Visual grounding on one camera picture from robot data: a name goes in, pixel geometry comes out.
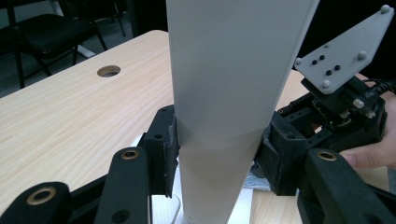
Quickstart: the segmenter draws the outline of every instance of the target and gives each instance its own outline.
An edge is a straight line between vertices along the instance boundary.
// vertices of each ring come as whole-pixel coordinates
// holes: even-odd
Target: finger
[[[376,168],[392,166],[396,163],[396,150],[389,138],[381,142],[363,147],[355,147],[342,151],[340,154],[355,168]]]

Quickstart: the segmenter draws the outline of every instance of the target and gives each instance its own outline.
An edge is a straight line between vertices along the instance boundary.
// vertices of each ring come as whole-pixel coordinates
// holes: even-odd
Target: human hand
[[[396,169],[396,95],[386,92],[381,97],[386,101],[385,110],[388,112],[382,141],[363,147],[354,147],[340,153],[354,168],[388,166],[388,168]]]

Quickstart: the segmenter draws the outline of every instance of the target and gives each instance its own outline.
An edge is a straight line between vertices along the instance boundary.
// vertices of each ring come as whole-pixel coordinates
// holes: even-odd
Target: wooden table
[[[117,65],[114,77],[98,69]],[[278,107],[306,93],[291,72]],[[77,189],[107,173],[114,153],[173,103],[168,34],[154,31],[0,99],[0,213],[49,181]],[[388,188],[386,170],[361,173]],[[251,223],[301,223],[296,197],[255,191]]]

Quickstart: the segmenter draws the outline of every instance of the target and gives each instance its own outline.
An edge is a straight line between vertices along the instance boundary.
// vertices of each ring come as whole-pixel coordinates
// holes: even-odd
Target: white rectangular object
[[[226,223],[318,0],[167,0],[184,218]]]

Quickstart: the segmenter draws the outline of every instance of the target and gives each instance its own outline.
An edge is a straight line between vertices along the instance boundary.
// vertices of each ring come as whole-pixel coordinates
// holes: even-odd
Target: chair seat
[[[56,57],[96,34],[95,26],[87,21],[75,21],[55,14],[44,14],[18,22],[18,27],[43,59]],[[9,27],[0,30],[0,39],[12,44],[10,31]]]

